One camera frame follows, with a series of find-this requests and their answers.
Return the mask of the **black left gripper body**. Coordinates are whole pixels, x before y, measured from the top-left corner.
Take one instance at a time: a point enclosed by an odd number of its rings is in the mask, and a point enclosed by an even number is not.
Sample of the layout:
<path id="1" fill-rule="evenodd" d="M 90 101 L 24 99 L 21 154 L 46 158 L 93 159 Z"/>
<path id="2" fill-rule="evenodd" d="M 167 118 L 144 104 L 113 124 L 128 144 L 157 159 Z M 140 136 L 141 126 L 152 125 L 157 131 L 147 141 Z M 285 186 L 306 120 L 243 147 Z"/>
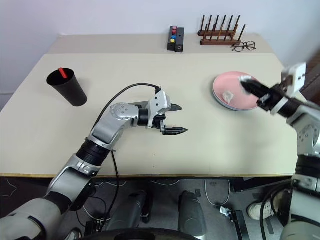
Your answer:
<path id="1" fill-rule="evenodd" d="M 158 129 L 160 131 L 165 131 L 166 126 L 164 124 L 164 120 L 166 119 L 166 115 L 156 115 L 152 121 L 152 127 Z"/>

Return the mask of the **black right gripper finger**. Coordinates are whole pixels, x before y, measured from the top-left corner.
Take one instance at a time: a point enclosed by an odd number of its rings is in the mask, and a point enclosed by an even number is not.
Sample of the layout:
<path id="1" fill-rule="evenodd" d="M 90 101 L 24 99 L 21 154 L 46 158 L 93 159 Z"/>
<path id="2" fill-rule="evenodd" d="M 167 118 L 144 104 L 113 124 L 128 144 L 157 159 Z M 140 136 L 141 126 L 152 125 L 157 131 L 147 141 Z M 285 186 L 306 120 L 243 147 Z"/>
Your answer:
<path id="1" fill-rule="evenodd" d="M 257 98 L 262 98 L 266 95 L 266 91 L 261 87 L 246 86 L 244 89 L 248 94 L 254 95 Z"/>
<path id="2" fill-rule="evenodd" d="M 268 92 L 269 91 L 269 88 L 266 87 L 265 85 L 261 84 L 260 82 L 258 82 L 257 80 L 253 80 L 253 79 L 247 79 L 247 80 L 244 80 L 244 81 L 241 81 L 241 85 L 242 87 L 245 89 L 245 87 L 260 87 L 260 88 L 263 88 L 265 90 L 265 92 Z"/>

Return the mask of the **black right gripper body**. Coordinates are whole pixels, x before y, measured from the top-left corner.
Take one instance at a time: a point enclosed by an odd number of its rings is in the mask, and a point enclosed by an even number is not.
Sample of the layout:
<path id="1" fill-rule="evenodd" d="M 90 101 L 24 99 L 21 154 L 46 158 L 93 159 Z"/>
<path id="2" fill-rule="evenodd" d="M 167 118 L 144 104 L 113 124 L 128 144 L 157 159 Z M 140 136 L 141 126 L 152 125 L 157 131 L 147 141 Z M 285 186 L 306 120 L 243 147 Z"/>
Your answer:
<path id="1" fill-rule="evenodd" d="M 281 112 L 286 103 L 287 97 L 278 87 L 269 88 L 263 84 L 259 85 L 258 107 L 267 112 Z"/>

